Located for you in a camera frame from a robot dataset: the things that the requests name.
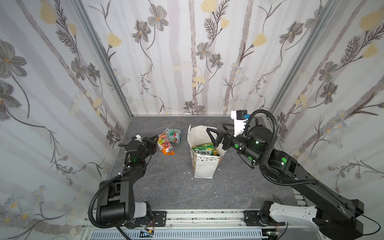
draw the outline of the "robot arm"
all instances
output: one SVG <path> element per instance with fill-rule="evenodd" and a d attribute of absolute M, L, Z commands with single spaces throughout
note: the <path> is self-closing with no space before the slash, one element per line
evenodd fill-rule
<path fill-rule="evenodd" d="M 151 138 L 145 137 L 143 140 L 136 135 L 128 145 L 119 144 L 126 152 L 124 169 L 118 176 L 100 183 L 88 210 L 89 220 L 94 226 L 99 228 L 121 226 L 147 214 L 147 209 L 150 208 L 148 204 L 135 203 L 133 185 L 144 176 L 147 170 L 145 159 L 156 153 L 158 140 L 157 135 Z M 112 200 L 117 196 L 120 196 L 120 199 Z M 96 199 L 98 201 L 95 220 L 92 210 Z"/>
<path fill-rule="evenodd" d="M 248 131 L 252 118 L 257 113 L 266 114 L 273 123 L 273 132 L 262 125 L 256 125 Z M 223 143 L 223 149 L 234 148 L 239 156 L 245 156 L 252 164 L 259 165 L 262 175 L 270 182 L 280 186 L 290 186 L 309 200 L 316 207 L 285 206 L 265 201 L 260 212 L 259 221 L 268 224 L 271 217 L 276 222 L 295 222 L 312 226 L 331 239 L 353 240 L 362 236 L 363 224 L 356 219 L 364 213 L 364 204 L 357 200 L 349 200 L 325 186 L 309 174 L 289 154 L 273 148 L 277 137 L 277 123 L 274 116 L 266 110 L 256 110 L 250 116 L 246 110 L 232 111 L 236 116 L 235 124 L 223 123 L 225 131 L 207 128 L 215 147 Z M 246 122 L 243 134 L 239 123 Z"/>

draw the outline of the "white paper bag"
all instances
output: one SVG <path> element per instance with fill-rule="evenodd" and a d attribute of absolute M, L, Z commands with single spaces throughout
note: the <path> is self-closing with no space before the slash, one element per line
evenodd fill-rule
<path fill-rule="evenodd" d="M 188 144 L 191 151 L 191 157 L 192 157 L 192 166 L 193 171 L 195 174 L 195 177 L 197 178 L 208 178 L 211 179 L 216 171 L 217 165 L 222 160 L 225 150 L 222 149 L 223 144 L 219 144 L 219 146 L 216 148 L 217 152 L 220 156 L 206 156 L 201 154 L 196 154 L 192 150 L 192 146 L 201 145 L 204 143 L 212 142 L 208 133 L 207 133 L 207 126 L 196 126 L 191 128 L 191 125 L 189 125 L 188 129 Z"/>

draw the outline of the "wallpaper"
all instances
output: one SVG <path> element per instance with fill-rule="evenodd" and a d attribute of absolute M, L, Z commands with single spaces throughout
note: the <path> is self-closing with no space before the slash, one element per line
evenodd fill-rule
<path fill-rule="evenodd" d="M 268 108 L 326 1 L 82 0 L 133 114 Z"/>
<path fill-rule="evenodd" d="M 74 239 L 128 118 L 69 1 L 0 3 L 2 239 Z"/>
<path fill-rule="evenodd" d="M 384 3 L 341 1 L 275 112 L 285 150 L 328 187 L 361 200 L 381 224 L 383 56 Z M 364 233 L 378 228 L 359 220 Z"/>

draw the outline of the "snack bag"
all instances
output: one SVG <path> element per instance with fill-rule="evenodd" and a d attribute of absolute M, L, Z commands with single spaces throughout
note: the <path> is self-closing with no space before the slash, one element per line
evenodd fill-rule
<path fill-rule="evenodd" d="M 167 128 L 164 130 L 164 133 L 167 135 L 167 138 L 170 142 L 179 143 L 181 138 L 181 129 L 177 128 Z"/>
<path fill-rule="evenodd" d="M 163 152 L 164 155 L 175 154 L 175 152 L 173 151 L 173 147 L 170 144 L 165 133 L 159 135 L 159 140 L 157 141 L 157 144 L 159 145 L 159 149 Z"/>
<path fill-rule="evenodd" d="M 220 156 L 211 142 L 192 147 L 192 150 L 200 155 Z"/>

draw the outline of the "orange snack bag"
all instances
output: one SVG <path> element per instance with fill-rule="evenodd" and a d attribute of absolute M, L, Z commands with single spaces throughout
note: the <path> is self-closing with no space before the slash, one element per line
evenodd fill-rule
<path fill-rule="evenodd" d="M 163 152 L 164 155 L 174 155 L 175 152 L 173 151 L 173 147 L 170 144 L 170 141 L 167 138 L 166 134 L 160 134 L 159 140 L 157 141 L 157 144 L 159 145 L 160 150 Z"/>

